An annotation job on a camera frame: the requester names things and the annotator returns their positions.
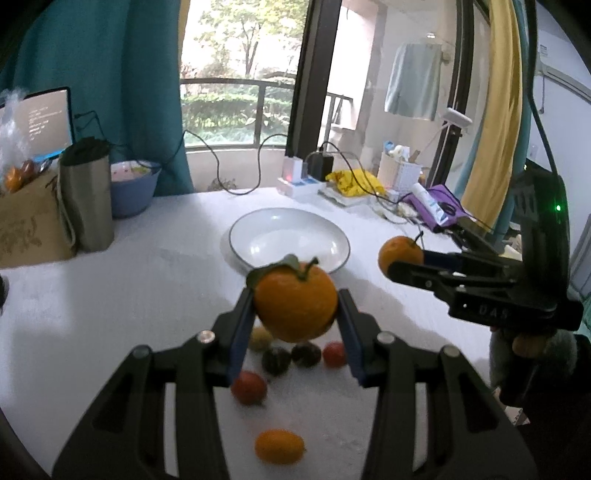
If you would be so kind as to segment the orange with stem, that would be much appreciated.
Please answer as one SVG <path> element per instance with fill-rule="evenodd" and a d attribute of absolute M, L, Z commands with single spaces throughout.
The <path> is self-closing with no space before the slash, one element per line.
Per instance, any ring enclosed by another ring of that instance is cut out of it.
<path fill-rule="evenodd" d="M 389 268 L 394 263 L 424 264 L 424 251 L 418 245 L 418 241 L 422 237 L 423 233 L 419 233 L 415 238 L 396 236 L 381 247 L 378 255 L 378 265 L 385 277 L 388 277 Z"/>

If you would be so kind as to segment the red tomato fruit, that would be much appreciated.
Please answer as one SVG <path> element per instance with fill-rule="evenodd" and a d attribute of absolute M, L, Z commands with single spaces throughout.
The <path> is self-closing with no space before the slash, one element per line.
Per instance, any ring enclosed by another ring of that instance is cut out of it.
<path fill-rule="evenodd" d="M 267 384 L 263 377 L 249 370 L 242 370 L 235 381 L 233 381 L 230 391 L 236 400 L 242 405 L 259 405 L 266 399 Z"/>

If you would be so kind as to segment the orange with green leaf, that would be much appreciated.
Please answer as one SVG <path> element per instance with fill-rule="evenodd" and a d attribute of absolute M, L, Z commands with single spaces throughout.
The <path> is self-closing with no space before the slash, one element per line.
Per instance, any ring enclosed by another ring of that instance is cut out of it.
<path fill-rule="evenodd" d="M 339 296 L 318 258 L 288 254 L 246 276 L 260 322 L 277 339 L 301 343 L 318 338 L 335 322 Z"/>

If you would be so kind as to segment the dark purple fruit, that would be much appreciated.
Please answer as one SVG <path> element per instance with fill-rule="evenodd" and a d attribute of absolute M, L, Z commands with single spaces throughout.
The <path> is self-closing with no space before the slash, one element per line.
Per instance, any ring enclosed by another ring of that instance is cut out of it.
<path fill-rule="evenodd" d="M 311 342 L 298 343 L 290 352 L 291 360 L 297 367 L 312 368 L 322 359 L 322 350 Z"/>
<path fill-rule="evenodd" d="M 291 355 L 282 347 L 273 347 L 263 352 L 262 366 L 273 377 L 283 375 L 290 368 Z"/>

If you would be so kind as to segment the purple pouch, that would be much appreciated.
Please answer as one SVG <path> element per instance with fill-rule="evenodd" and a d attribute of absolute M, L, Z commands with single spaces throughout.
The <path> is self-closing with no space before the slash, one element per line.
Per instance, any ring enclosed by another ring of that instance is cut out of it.
<path fill-rule="evenodd" d="M 425 189 L 416 183 L 403 201 L 415 209 L 420 220 L 434 233 L 442 232 L 468 216 L 458 198 L 443 184 Z"/>

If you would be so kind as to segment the white tube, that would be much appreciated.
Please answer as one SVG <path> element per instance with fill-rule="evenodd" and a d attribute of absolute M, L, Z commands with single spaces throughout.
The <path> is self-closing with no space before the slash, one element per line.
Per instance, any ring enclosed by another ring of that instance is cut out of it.
<path fill-rule="evenodd" d="M 415 183 L 412 186 L 411 191 L 415 198 L 417 198 L 417 200 L 431 214 L 436 224 L 438 226 L 443 226 L 448 220 L 448 216 L 431 194 L 420 183 Z"/>

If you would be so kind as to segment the yellow curtain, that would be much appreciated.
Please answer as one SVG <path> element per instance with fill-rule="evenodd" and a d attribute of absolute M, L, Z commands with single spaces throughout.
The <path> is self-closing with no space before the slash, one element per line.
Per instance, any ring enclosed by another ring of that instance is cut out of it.
<path fill-rule="evenodd" d="M 523 59 L 514 3 L 492 1 L 490 19 L 487 99 L 461 201 L 470 214 L 492 227 L 513 176 L 523 114 Z"/>

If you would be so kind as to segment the white woven basket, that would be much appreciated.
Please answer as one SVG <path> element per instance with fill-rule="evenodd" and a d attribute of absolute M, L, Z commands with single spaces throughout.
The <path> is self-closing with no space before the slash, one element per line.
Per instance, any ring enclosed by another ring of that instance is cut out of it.
<path fill-rule="evenodd" d="M 387 190 L 405 194 L 419 182 L 423 167 L 417 163 L 404 161 L 400 155 L 381 155 L 378 180 Z"/>

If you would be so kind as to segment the white desk lamp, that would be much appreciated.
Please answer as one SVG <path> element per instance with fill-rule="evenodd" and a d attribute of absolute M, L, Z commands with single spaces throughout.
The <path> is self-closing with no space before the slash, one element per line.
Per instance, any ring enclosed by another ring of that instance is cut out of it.
<path fill-rule="evenodd" d="M 443 113 L 442 119 L 443 119 L 442 126 L 437 130 L 437 133 L 433 135 L 433 137 L 430 139 L 430 141 L 422 149 L 418 149 L 416 151 L 417 156 L 415 157 L 415 159 L 418 159 L 433 144 L 433 142 L 436 140 L 436 138 L 444 130 L 446 130 L 452 126 L 458 127 L 460 130 L 463 130 L 473 124 L 472 118 L 468 117 L 464 113 L 461 113 L 460 111 L 458 111 L 452 107 L 448 107 L 446 109 L 446 111 Z"/>

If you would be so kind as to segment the small orange kumquat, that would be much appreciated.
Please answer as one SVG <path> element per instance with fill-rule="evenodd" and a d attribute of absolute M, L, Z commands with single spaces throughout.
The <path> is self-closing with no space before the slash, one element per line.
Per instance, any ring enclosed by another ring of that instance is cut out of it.
<path fill-rule="evenodd" d="M 304 439 L 287 430 L 267 430 L 254 444 L 259 460 L 274 465 L 293 465 L 304 457 Z"/>

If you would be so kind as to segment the small yellow fruit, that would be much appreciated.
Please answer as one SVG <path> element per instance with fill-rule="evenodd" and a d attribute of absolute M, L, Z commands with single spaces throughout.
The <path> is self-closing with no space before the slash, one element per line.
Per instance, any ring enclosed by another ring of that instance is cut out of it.
<path fill-rule="evenodd" d="M 253 352 L 264 352 L 273 343 L 273 335 L 263 326 L 256 326 L 249 336 L 249 349 Z"/>

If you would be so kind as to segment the white ceramic plate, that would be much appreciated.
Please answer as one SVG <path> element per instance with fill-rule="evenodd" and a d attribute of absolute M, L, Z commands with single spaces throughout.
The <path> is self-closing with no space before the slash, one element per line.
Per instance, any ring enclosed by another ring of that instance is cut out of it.
<path fill-rule="evenodd" d="M 325 272 L 345 266 L 349 238 L 324 217 L 296 208 L 263 208 L 243 215 L 229 230 L 229 247 L 246 268 L 255 269 L 294 254 L 301 261 L 317 258 Z"/>

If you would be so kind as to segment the silver grey bag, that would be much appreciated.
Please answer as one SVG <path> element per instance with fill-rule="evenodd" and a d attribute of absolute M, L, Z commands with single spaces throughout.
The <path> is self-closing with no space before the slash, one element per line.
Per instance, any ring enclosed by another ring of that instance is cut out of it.
<path fill-rule="evenodd" d="M 74 245 L 86 252 L 106 250 L 114 240 L 108 141 L 82 138 L 60 156 L 58 199 Z"/>

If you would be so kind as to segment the balcony railing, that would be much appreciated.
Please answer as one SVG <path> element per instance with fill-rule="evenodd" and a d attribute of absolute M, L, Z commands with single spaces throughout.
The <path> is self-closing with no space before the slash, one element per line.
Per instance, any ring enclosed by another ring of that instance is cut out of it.
<path fill-rule="evenodd" d="M 183 128 L 190 149 L 283 146 L 290 128 L 294 85 L 242 78 L 180 81 Z"/>

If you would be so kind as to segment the laptop screen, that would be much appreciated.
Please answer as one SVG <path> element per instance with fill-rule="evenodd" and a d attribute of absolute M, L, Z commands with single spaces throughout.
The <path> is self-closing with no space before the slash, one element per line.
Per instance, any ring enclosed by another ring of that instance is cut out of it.
<path fill-rule="evenodd" d="M 17 92 L 14 106 L 8 106 L 8 97 L 7 90 L 1 93 L 1 122 L 14 121 L 24 140 L 28 159 L 36 163 L 55 159 L 74 143 L 68 87 L 27 95 Z"/>

